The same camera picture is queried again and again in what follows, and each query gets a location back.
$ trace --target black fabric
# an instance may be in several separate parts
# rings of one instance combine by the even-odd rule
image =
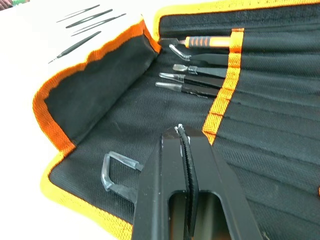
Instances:
[[[320,236],[319,36],[320,25],[244,33],[239,81],[213,145],[271,240]]]
[[[79,143],[156,56],[144,35],[130,39],[52,89],[45,99],[50,114]]]
[[[163,49],[150,68],[117,100],[76,150],[55,167],[49,179],[69,193],[129,223],[134,207],[112,192],[100,179],[104,154],[115,151],[144,164],[162,132],[178,124],[202,129],[213,99],[155,87],[172,83],[158,77],[174,73],[173,64],[185,64],[170,49]],[[111,161],[110,178],[119,184],[138,187],[138,174]]]
[[[229,35],[232,28],[270,28],[319,23],[320,4],[163,16],[162,38]]]

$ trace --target white surface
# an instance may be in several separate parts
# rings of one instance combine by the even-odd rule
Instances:
[[[86,47],[83,45],[81,50],[79,48],[48,65],[49,60],[72,42],[70,31],[62,28],[67,21],[63,24],[55,22],[66,14],[94,6],[95,2],[31,0],[0,11],[0,239],[115,239],[89,218],[42,195],[42,173],[58,151],[40,130],[32,111],[34,94],[48,76],[56,71],[55,68],[72,64],[85,56]],[[103,2],[107,9],[109,6],[106,3],[110,1]],[[161,5],[159,1],[156,4],[151,1],[147,4],[140,4],[142,1],[137,0],[130,2],[131,5],[123,1],[117,1],[117,4],[125,6],[132,13],[136,12],[137,15],[132,19],[143,13],[147,26],[152,27],[156,9],[168,3],[191,1],[163,0]],[[68,23],[75,22],[75,18],[71,19]],[[103,37],[115,37],[117,29],[122,27],[123,21],[112,22],[110,28],[114,31],[110,31],[108,36],[101,33],[99,38],[91,40],[91,44],[99,44]]]

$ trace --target orange handle tool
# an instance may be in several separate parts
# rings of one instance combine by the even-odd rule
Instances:
[[[187,36],[186,48],[229,48],[229,36]]]

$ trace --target orange handle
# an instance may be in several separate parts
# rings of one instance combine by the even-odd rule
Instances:
[[[187,48],[229,48],[229,36],[187,36],[185,38]]]

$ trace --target tool pouch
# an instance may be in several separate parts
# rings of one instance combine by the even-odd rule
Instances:
[[[43,174],[43,193],[129,240],[134,205],[105,191],[104,155],[114,151],[144,164],[161,133],[183,124],[202,130],[235,172],[266,240],[318,240],[319,3],[225,0],[166,7],[155,16],[153,38],[140,19],[91,49],[85,61],[56,71],[33,101],[41,129],[59,150]],[[215,99],[155,87],[170,82],[160,72],[186,65],[157,41],[187,36],[231,36],[229,51],[179,47],[228,54]],[[139,173],[116,161],[109,174],[117,184],[138,188]]]

